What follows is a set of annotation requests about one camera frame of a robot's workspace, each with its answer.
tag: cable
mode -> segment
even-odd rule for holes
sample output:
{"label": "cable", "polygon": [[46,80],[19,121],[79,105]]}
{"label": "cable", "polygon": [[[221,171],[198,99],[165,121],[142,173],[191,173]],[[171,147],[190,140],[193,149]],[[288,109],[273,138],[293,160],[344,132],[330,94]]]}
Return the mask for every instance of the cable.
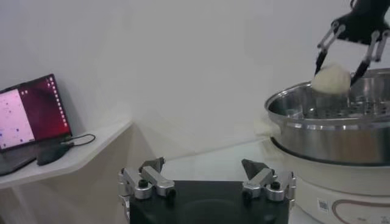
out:
{"label": "cable", "polygon": [[91,142],[93,142],[95,139],[96,139],[96,136],[95,135],[92,135],[92,134],[85,134],[85,135],[81,135],[81,136],[77,136],[77,137],[72,137],[72,138],[69,138],[63,142],[68,142],[68,141],[72,141],[72,140],[75,140],[75,139],[79,139],[79,138],[84,138],[84,137],[87,137],[87,136],[91,136],[92,139],[87,141],[87,142],[84,142],[84,143],[81,143],[81,144],[73,144],[73,146],[82,146],[82,145],[87,145]]}

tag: robotic arm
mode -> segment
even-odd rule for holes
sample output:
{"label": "robotic arm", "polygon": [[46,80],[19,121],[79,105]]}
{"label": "robotic arm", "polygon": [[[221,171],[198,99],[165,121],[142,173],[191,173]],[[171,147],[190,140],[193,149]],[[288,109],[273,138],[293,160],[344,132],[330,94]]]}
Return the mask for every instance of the robotic arm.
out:
{"label": "robotic arm", "polygon": [[390,0],[351,0],[352,11],[335,19],[330,30],[325,34],[318,48],[321,50],[316,61],[316,72],[327,56],[330,45],[336,39],[368,45],[367,53],[351,80],[351,86],[367,71],[372,61],[379,62],[390,35],[385,14],[389,9]]}

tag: stainless steel pot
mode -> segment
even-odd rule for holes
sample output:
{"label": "stainless steel pot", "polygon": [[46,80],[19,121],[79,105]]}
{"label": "stainless steel pot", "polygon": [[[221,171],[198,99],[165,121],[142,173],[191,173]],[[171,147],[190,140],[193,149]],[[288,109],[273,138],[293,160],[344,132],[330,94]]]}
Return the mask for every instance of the stainless steel pot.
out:
{"label": "stainless steel pot", "polygon": [[390,69],[374,69],[343,96],[316,92],[309,82],[269,98],[280,127],[272,141],[305,159],[348,166],[390,165]]}

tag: white shelf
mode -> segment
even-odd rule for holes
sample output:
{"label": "white shelf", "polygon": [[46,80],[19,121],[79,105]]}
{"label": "white shelf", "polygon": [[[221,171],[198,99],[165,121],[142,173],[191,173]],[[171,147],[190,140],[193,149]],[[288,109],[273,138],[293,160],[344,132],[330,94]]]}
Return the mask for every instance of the white shelf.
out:
{"label": "white shelf", "polygon": [[131,124],[132,121],[127,120],[88,131],[86,133],[96,135],[95,141],[87,145],[72,148],[62,158],[48,165],[38,166],[37,162],[33,161],[15,173],[0,177],[0,189],[74,172],[88,164],[109,143],[126,131]]}

